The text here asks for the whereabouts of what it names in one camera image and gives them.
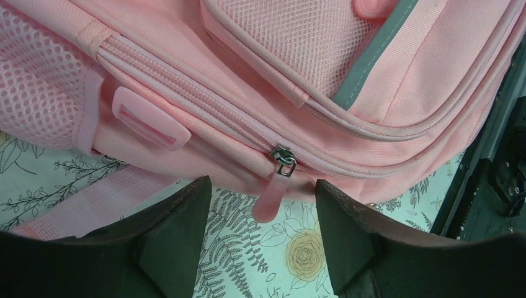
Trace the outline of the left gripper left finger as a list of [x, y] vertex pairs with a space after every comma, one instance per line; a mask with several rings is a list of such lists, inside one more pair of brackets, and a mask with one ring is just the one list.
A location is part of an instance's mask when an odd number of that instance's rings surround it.
[[191, 297], [212, 185], [207, 176], [81, 238], [1, 234], [2, 297]]

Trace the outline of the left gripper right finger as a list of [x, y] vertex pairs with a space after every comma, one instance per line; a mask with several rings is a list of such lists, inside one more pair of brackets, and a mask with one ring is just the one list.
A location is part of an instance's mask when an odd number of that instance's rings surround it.
[[325, 180], [316, 208], [338, 297], [524, 297], [525, 235], [478, 242], [412, 228]]

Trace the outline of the pink school backpack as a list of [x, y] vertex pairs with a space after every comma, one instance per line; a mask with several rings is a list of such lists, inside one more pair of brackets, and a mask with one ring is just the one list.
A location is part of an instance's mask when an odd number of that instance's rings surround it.
[[81, 237], [178, 178], [383, 202], [463, 151], [525, 33], [524, 1], [2, 1], [1, 130], [123, 173], [9, 232]]

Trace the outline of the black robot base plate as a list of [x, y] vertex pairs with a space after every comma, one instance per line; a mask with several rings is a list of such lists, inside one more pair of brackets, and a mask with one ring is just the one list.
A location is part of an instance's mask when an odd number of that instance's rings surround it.
[[476, 241], [525, 232], [525, 41], [465, 151], [431, 233]]

